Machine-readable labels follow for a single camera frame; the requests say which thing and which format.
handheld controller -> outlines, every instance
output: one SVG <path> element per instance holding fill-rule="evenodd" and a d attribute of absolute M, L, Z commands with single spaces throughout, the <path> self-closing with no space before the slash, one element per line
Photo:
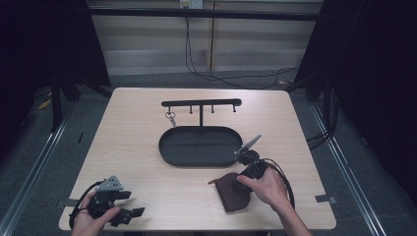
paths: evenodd
<path fill-rule="evenodd" d="M 292 204 L 292 206 L 295 208 L 295 201 L 294 201 L 294 194 L 292 192 L 291 185 L 289 184 L 288 179 L 284 175 L 281 168 L 274 163 L 276 166 L 272 165 L 271 163 L 266 162 L 265 159 L 261 159 L 260 155 L 250 149 L 252 145 L 261 137 L 261 135 L 257 135 L 254 139 L 249 141 L 247 144 L 243 145 L 241 148 L 239 148 L 237 151 L 235 151 L 235 158 L 236 160 L 245 165 L 246 168 L 243 170 L 240 174 L 245 175 L 251 179 L 261 179 L 264 176 L 265 171 L 268 167 L 272 168 L 273 170 L 278 173 L 278 175 L 282 178 L 285 187 L 288 191 L 289 200 Z M 251 188 L 248 186 L 240 183 L 239 181 L 235 181 L 233 183 L 233 189 L 237 193 L 244 193 L 244 192 L 253 192 Z"/>
<path fill-rule="evenodd" d="M 122 184 L 119 182 L 116 176 L 111 176 L 101 182 L 96 182 L 91 185 L 83 194 L 83 196 L 77 202 L 73 212 L 70 214 L 70 227 L 74 227 L 74 221 L 76 215 L 81 211 L 79 208 L 81 201 L 86 194 L 95 187 L 94 197 L 89 201 L 89 205 L 86 209 L 89 215 L 96 219 L 103 216 L 110 208 L 115 207 L 114 202 L 116 200 L 127 200 L 130 198 L 132 192 L 121 191 L 123 190 Z M 119 213 L 114 216 L 109 222 L 111 226 L 117 227 L 119 224 L 129 224 L 130 220 L 134 217 L 140 217 L 144 213 L 145 208 L 134 208 L 132 210 L 121 208 Z"/>

right hand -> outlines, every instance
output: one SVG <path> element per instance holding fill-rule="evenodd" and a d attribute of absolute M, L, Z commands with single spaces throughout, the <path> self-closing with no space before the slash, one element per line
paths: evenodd
<path fill-rule="evenodd" d="M 251 179 L 239 175 L 237 181 L 251 188 L 258 198 L 278 211 L 280 206 L 288 205 L 288 194 L 282 178 L 268 167 L 261 179 Z"/>

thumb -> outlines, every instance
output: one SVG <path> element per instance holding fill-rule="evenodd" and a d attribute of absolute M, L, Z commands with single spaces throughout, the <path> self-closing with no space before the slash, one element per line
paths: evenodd
<path fill-rule="evenodd" d="M 105 212 L 100 218 L 97 219 L 97 222 L 104 226 L 104 224 L 110 221 L 114 216 L 116 216 L 120 212 L 120 207 L 113 207 L 110 208 L 108 211 Z"/>
<path fill-rule="evenodd" d="M 251 189 L 254 189 L 254 187 L 256 185 L 255 180 L 253 180 L 253 179 L 251 179 L 251 178 L 249 178 L 248 176 L 245 176 L 245 175 L 238 175 L 236 179 L 237 179 L 237 181 L 239 181 L 240 183 L 248 186 Z"/>

brown leather pouch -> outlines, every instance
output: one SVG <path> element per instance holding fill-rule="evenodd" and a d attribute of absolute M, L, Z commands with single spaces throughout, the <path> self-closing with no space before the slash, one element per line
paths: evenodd
<path fill-rule="evenodd" d="M 228 173 L 223 177 L 214 180 L 215 187 L 220 195 L 226 212 L 243 209 L 248 206 L 251 200 L 250 191 L 237 191 L 236 185 L 240 184 L 236 177 L 238 173 Z"/>

wire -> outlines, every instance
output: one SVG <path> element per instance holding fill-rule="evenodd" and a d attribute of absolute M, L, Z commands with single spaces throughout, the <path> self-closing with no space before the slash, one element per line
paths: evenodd
<path fill-rule="evenodd" d="M 190 22 L 189 19 L 186 18 L 186 25 L 187 25 L 187 37 L 186 37 L 186 52 L 185 52 L 185 59 L 186 59 L 186 66 L 189 72 L 191 72 L 193 75 L 206 80 L 206 81 L 211 81 L 211 82 L 216 82 L 216 81 L 221 81 L 224 82 L 228 85 L 240 88 L 240 89 L 269 89 L 274 87 L 277 82 L 278 82 L 278 76 L 282 75 L 284 73 L 288 73 L 290 71 L 294 71 L 294 70 L 298 70 L 299 66 L 296 67 L 292 67 L 292 68 L 282 68 L 277 70 L 275 73 L 272 74 L 267 74 L 267 75 L 245 75 L 245 76 L 232 76 L 232 77 L 216 77 L 216 76 L 212 76 L 212 75 L 203 75 L 200 74 L 199 72 L 197 72 L 196 67 L 194 66 L 194 62 L 193 62 L 193 56 L 192 56 L 192 49 L 191 49 L 191 40 L 190 40 Z M 249 88 L 249 87 L 244 87 L 244 86 L 239 86 L 236 85 L 234 83 L 230 83 L 227 80 L 231 80 L 231 79 L 241 79 L 241 78 L 268 78 L 268 77 L 274 77 L 274 80 L 272 83 L 270 83 L 269 85 L 266 85 L 264 87 L 260 87 L 260 88 Z"/>
<path fill-rule="evenodd" d="M 328 139 L 330 139 L 337 125 L 337 115 L 338 115 L 338 107 L 339 107 L 339 100 L 334 93 L 334 90 L 331 92 L 331 108 L 332 113 L 330 117 L 330 127 L 321 134 L 317 134 L 314 137 L 307 139 L 307 143 L 309 145 L 309 149 L 312 150 L 321 144 L 325 143 Z"/>
<path fill-rule="evenodd" d="M 295 200 L 294 200 L 294 192 L 292 191 L 291 184 L 289 183 L 288 179 L 286 178 L 284 172 L 282 171 L 281 167 L 272 159 L 264 158 L 259 159 L 258 161 L 267 164 L 270 168 L 272 168 L 279 176 L 282 178 L 284 185 L 288 191 L 289 202 L 291 203 L 292 207 L 295 209 Z"/>
<path fill-rule="evenodd" d="M 104 182 L 104 181 L 98 181 L 98 182 L 95 182 L 94 184 L 92 184 L 91 186 L 89 186 L 89 188 L 86 189 L 86 191 L 83 193 L 83 195 L 77 201 L 76 205 L 74 206 L 73 212 L 71 212 L 71 214 L 70 214 L 70 222 L 69 222 L 69 224 L 70 224 L 70 228 L 71 229 L 73 229 L 73 227 L 74 227 L 74 222 L 75 222 L 75 219 L 76 219 L 77 214 L 81 210 L 85 209 L 85 208 L 79 208 L 80 204 L 83 202 L 83 199 L 86 197 L 86 195 L 89 193 L 89 191 L 92 188 L 94 188 L 95 186 L 100 185 L 102 182 Z"/>

